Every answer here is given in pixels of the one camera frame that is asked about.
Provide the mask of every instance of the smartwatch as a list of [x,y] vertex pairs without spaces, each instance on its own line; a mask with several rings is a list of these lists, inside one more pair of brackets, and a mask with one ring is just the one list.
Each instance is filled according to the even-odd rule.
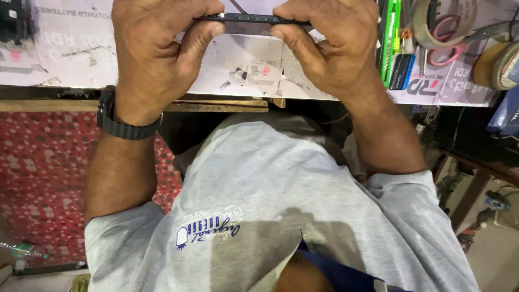
[[101,93],[97,112],[97,126],[108,134],[126,140],[144,140],[155,134],[163,115],[153,124],[144,127],[114,121],[115,86],[108,85]]

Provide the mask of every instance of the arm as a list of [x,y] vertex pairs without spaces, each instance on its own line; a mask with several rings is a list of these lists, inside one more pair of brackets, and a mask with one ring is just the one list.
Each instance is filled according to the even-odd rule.
[[[224,11],[218,0],[115,0],[112,10],[119,82],[114,119],[145,126],[183,96],[198,76],[203,54],[223,24],[192,18]],[[87,174],[85,221],[149,202],[157,188],[154,138],[129,141],[102,133]]]
[[320,90],[349,110],[359,156],[370,173],[412,174],[426,169],[418,137],[389,99],[375,69],[378,6],[373,0],[289,0],[274,8],[286,19],[310,21],[324,36],[315,44],[297,25],[276,25]]

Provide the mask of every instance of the plastic bottle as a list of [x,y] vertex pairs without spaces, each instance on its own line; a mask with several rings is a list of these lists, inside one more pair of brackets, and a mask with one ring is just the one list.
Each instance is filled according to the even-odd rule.
[[16,260],[46,259],[49,255],[42,246],[20,243],[10,237],[0,236],[0,248],[8,250]]

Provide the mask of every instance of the person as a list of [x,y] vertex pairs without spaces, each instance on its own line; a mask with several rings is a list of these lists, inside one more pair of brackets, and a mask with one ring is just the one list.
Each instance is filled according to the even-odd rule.
[[[224,11],[217,0],[115,0],[114,119],[154,123],[187,93]],[[348,109],[358,183],[305,117],[236,114],[193,155],[164,215],[154,138],[105,132],[88,170],[85,245],[93,291],[477,291],[438,207],[417,134],[375,69],[378,7],[369,0],[289,0],[275,25],[309,80]]]

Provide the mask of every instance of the red patterned carpet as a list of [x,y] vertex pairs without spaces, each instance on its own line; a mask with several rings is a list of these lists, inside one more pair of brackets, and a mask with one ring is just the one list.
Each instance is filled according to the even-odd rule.
[[[83,191],[98,136],[95,113],[0,113],[0,211],[16,239],[47,248],[43,264],[86,261]],[[158,134],[155,156],[153,201],[169,212],[182,183]]]

